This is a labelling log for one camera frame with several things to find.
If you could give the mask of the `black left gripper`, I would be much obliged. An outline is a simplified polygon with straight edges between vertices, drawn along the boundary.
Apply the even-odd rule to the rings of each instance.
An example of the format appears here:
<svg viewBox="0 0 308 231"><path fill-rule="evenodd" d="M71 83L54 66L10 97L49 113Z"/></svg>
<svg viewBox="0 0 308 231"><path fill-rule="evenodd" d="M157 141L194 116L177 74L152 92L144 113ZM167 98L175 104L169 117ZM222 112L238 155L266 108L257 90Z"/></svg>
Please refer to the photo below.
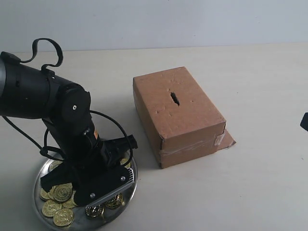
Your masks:
<svg viewBox="0 0 308 231"><path fill-rule="evenodd" d="M107 169L101 149L99 140L90 161L83 163L78 175L74 167L62 163L40 178L41 187L48 192L53 186L72 183L75 190L73 200L77 206L96 206L122 193L134 182L132 168L117 166Z"/></svg>

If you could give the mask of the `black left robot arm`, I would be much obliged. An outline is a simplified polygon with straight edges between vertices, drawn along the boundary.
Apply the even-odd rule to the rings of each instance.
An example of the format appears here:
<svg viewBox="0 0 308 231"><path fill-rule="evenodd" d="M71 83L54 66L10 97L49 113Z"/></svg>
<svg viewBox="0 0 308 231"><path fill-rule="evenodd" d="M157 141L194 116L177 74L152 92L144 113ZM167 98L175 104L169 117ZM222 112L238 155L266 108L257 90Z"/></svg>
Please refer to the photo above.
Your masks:
<svg viewBox="0 0 308 231"><path fill-rule="evenodd" d="M9 117L41 119L58 144L40 147L49 157L55 152L61 164L40 179L41 187L71 183L77 205L105 202L134 183L133 170L120 159L137 147L133 136L102 140L92 121L90 93L82 86L42 67L26 65L17 56L0 55L0 114Z"/></svg>

